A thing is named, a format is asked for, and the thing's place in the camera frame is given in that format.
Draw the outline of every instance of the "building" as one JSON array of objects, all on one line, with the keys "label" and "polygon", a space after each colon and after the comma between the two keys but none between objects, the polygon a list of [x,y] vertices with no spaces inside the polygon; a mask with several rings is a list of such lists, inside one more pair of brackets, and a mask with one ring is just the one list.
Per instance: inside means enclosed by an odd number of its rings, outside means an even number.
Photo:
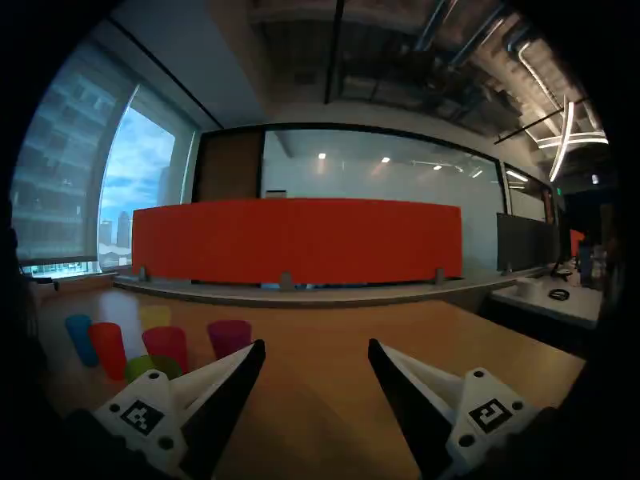
[{"label": "building", "polygon": [[[11,186],[20,259],[86,256],[95,242],[87,237],[95,202],[87,191],[102,177],[94,159],[115,99],[85,69],[64,65],[22,144]],[[110,243],[110,226],[100,231]]]},{"label": "building", "polygon": [[118,217],[118,233],[116,234],[116,246],[122,248],[129,248],[130,241],[131,220],[127,212],[120,212]]},{"label": "building", "polygon": [[166,205],[168,203],[166,198],[168,186],[169,186],[169,167],[166,166],[160,171],[160,182],[158,183],[158,198],[156,199],[159,206]]},{"label": "building", "polygon": [[111,245],[111,220],[102,220],[98,228],[98,243]]}]

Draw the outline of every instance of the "table surface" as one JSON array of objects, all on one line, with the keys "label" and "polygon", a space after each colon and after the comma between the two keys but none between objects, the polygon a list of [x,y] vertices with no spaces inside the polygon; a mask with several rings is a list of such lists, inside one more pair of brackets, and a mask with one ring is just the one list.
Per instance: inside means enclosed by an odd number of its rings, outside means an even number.
[{"label": "table surface", "polygon": [[[535,280],[536,288],[526,298],[518,295],[518,286],[508,286],[491,292],[491,297],[525,310],[543,314],[561,322],[571,323],[592,330],[598,324],[602,292],[571,285],[561,278],[542,277]],[[549,298],[549,291],[562,288],[569,292],[565,301]]]},{"label": "table surface", "polygon": [[70,314],[122,328],[128,358],[144,354],[138,308],[166,305],[186,332],[190,368],[214,360],[206,325],[251,323],[266,360],[218,464],[217,478],[407,478],[418,469],[367,360],[370,338],[462,375],[483,366],[537,406],[556,406],[583,361],[440,301],[350,309],[215,306],[120,289],[53,296],[40,308],[50,360],[46,392],[66,414],[95,409],[125,386],[82,366]]}]

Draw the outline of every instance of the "red privacy panel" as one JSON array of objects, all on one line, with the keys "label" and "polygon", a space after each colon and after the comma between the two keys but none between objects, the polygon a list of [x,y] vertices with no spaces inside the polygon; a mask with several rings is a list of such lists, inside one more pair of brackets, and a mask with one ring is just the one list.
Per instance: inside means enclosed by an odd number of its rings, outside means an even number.
[{"label": "red privacy panel", "polygon": [[134,212],[134,272],[225,283],[403,282],[462,273],[456,206],[345,198],[199,202]]},{"label": "red privacy panel", "polygon": [[578,254],[578,247],[580,242],[585,239],[585,235],[577,230],[569,230],[571,238],[571,256],[575,257]]}]

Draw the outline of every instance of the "cable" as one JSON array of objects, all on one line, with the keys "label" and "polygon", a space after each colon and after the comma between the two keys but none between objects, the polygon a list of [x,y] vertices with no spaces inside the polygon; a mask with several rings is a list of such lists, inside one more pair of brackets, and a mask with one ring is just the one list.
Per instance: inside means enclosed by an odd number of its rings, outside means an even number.
[{"label": "cable", "polygon": [[569,299],[569,292],[564,290],[563,288],[554,288],[549,292],[549,298],[564,302],[565,300]]}]

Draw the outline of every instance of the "window blind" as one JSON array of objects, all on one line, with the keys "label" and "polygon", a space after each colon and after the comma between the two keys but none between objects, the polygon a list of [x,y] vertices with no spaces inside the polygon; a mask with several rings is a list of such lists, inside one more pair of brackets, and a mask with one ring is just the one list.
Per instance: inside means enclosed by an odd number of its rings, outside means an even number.
[{"label": "window blind", "polygon": [[23,265],[97,257],[106,159],[136,87],[96,46],[80,46],[45,93],[10,192]]}]

